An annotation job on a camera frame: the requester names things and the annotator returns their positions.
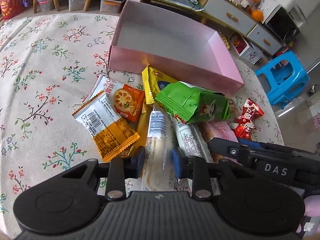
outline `red bag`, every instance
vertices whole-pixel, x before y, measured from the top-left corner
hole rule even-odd
[[[9,20],[24,10],[21,0],[0,0],[0,5],[4,20]]]

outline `snack package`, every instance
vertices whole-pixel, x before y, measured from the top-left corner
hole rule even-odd
[[[142,110],[140,114],[140,118],[137,126],[137,133],[140,135],[140,138],[134,142],[129,150],[128,155],[132,156],[135,154],[136,149],[139,146],[146,146],[147,136],[148,136],[148,128],[149,128],[149,119],[152,107],[146,104],[146,101],[143,101]]]
[[[213,159],[210,155],[210,151],[201,132],[196,124],[184,124],[172,119],[178,144],[181,152],[185,155],[194,155],[202,157],[208,163],[213,163]]]
[[[0,0],[0,3],[3,20],[9,20],[24,10],[21,0]]]
[[[151,105],[155,102],[154,98],[162,89],[171,83],[177,82],[177,80],[155,68],[147,66],[142,71],[142,82],[146,92],[146,102]]]
[[[72,116],[89,130],[104,162],[110,161],[140,137],[114,111],[104,91],[86,102]]]
[[[142,90],[99,76],[84,103],[88,102],[101,90],[106,92],[109,102],[121,116],[133,122],[138,120],[144,99]]]
[[[165,109],[183,123],[226,120],[228,99],[218,92],[178,81],[167,85],[156,97]]]
[[[147,158],[142,175],[143,190],[173,190],[175,175],[172,164],[172,149],[175,146],[173,135],[170,116],[155,105],[149,120]]]
[[[238,142],[236,135],[230,129],[226,121],[211,121],[198,123],[199,130],[203,136],[203,139],[208,143],[212,138],[218,137],[224,140]],[[210,152],[215,163],[223,157],[222,155]]]
[[[253,120],[264,115],[263,110],[251,98],[248,98],[242,108],[242,115],[235,119],[234,123],[229,126],[235,133],[236,137],[251,141],[251,130],[257,130]]]

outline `floral tablecloth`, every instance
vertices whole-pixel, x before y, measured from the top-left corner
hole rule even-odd
[[[142,89],[140,75],[107,68],[118,17],[98,14],[48,15],[9,21],[0,31],[0,228],[20,233],[12,206],[21,192],[88,159],[101,161],[86,128],[71,114],[106,75]],[[251,97],[265,111],[256,120],[255,140],[283,144],[257,77],[234,58],[245,86],[233,100],[241,110]],[[103,194],[106,180],[100,184]],[[140,181],[126,180],[127,193]],[[189,190],[181,184],[177,190]]]

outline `plastic storage box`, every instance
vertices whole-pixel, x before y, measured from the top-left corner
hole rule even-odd
[[[41,11],[50,11],[54,9],[53,0],[38,0]]]
[[[85,0],[69,0],[69,11],[83,10]]]
[[[126,0],[101,0],[100,11],[110,13],[120,13]]]

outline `green snack package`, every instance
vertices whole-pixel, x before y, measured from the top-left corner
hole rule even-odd
[[[174,118],[183,123],[226,120],[228,98],[222,93],[179,81],[167,85],[156,97]]]

